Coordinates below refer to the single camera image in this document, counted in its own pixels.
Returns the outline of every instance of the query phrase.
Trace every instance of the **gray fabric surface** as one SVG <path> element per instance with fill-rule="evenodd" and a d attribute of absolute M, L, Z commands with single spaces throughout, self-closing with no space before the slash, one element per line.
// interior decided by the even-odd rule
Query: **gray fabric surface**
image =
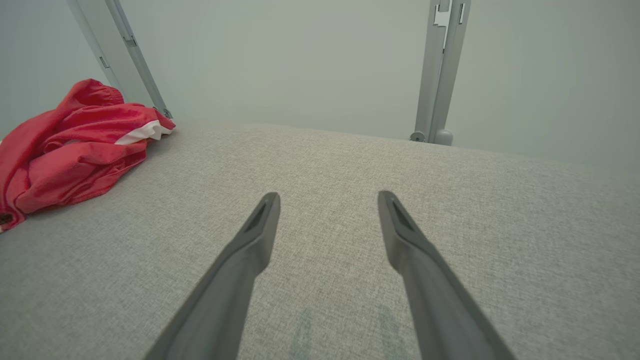
<path fill-rule="evenodd" d="M 241 359 L 416 359 L 392 190 L 519 359 L 640 358 L 640 179 L 489 152 L 179 123 L 107 194 L 0 234 L 0 358 L 140 359 L 266 192 Z"/>

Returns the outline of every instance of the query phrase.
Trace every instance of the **gray wall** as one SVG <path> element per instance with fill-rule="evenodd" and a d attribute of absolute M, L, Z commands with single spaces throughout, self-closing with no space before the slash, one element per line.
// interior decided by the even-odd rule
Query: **gray wall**
<path fill-rule="evenodd" d="M 454 146 L 640 172 L 640 1 L 478 0 Z"/>
<path fill-rule="evenodd" d="M 101 71 L 65 0 L 0 1 L 0 138 Z"/>
<path fill-rule="evenodd" d="M 122 0 L 178 120 L 408 139 L 426 0 Z"/>

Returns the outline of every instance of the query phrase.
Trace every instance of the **red cloth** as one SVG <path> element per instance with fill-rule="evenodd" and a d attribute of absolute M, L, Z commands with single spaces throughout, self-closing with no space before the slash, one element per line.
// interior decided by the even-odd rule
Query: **red cloth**
<path fill-rule="evenodd" d="M 125 104 L 117 89 L 99 81 L 75 84 L 57 108 L 23 122 L 0 143 L 0 229 L 23 222 L 24 214 L 109 191 L 147 157 L 146 137 L 160 137 L 127 135 L 149 126 L 170 133 L 175 124 L 153 108 Z"/>

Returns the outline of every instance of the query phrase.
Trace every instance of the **gray upholstered bed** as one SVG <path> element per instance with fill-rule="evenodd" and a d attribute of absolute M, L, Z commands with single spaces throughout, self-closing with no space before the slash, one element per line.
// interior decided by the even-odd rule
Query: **gray upholstered bed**
<path fill-rule="evenodd" d="M 415 359 L 392 190 L 519 359 L 640 357 L 640 179 L 409 141 L 179 123 L 106 195 L 0 234 L 0 358 L 139 359 L 266 192 L 241 359 Z"/>

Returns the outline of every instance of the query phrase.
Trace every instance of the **white stripe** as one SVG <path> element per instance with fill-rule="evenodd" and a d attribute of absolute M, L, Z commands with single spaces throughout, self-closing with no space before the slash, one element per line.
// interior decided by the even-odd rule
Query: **white stripe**
<path fill-rule="evenodd" d="M 166 127 L 160 125 L 160 120 L 154 120 L 147 122 L 143 126 L 129 131 L 127 134 L 124 134 L 118 141 L 115 142 L 116 145 L 129 145 L 130 143 L 136 143 L 142 139 L 152 138 L 154 140 L 160 140 L 160 137 L 165 134 L 170 134 L 173 130 L 169 130 Z"/>

